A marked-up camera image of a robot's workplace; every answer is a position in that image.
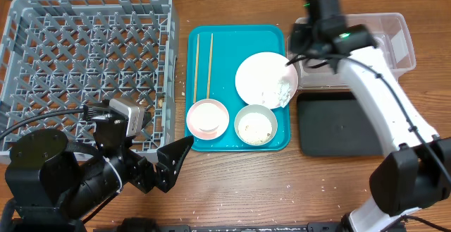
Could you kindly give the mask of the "grey bowl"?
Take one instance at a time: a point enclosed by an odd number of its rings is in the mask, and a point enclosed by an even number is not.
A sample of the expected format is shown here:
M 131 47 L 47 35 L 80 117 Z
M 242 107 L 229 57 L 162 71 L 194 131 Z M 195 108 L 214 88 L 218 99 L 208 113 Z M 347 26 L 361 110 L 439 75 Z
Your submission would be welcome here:
M 252 104 L 237 113 L 234 128 L 245 144 L 264 146 L 276 136 L 278 122 L 272 110 L 263 105 Z

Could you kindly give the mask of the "white cup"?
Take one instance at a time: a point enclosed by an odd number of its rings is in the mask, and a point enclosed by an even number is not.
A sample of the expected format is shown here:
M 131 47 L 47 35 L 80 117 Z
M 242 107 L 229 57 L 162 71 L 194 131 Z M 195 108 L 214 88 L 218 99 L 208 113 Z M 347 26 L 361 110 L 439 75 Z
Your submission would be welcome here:
M 220 109 L 213 103 L 200 104 L 193 112 L 194 125 L 204 132 L 211 132 L 219 127 Z

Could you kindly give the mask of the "white tissue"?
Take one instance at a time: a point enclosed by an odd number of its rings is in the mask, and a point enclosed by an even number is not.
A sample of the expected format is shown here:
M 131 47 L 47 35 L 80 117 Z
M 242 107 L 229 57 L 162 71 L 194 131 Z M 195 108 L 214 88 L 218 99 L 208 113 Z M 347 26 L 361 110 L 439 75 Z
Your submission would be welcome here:
M 284 79 L 278 81 L 277 98 L 280 106 L 285 108 L 291 98 L 290 83 Z

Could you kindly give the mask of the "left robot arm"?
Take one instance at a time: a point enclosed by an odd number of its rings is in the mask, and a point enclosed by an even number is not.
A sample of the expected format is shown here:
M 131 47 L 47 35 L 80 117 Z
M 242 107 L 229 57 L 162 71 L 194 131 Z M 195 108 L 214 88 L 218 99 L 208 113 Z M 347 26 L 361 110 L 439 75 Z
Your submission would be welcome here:
M 85 223 L 127 183 L 143 193 L 168 192 L 194 143 L 192 136 L 156 149 L 150 162 L 132 150 L 122 116 L 95 119 L 95 145 L 71 141 L 60 130 L 36 130 L 11 148 L 5 179 L 13 198 L 2 231 L 84 231 Z

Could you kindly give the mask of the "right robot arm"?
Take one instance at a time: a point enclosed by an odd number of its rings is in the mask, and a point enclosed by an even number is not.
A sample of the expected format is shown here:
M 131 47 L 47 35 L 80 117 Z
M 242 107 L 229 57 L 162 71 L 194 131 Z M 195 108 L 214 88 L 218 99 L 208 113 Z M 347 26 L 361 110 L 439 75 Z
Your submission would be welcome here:
M 337 231 L 389 231 L 450 197 L 450 139 L 441 138 L 393 77 L 364 25 L 295 23 L 290 63 L 319 60 L 340 75 L 373 125 L 385 155 L 371 174 L 371 197 L 345 214 Z

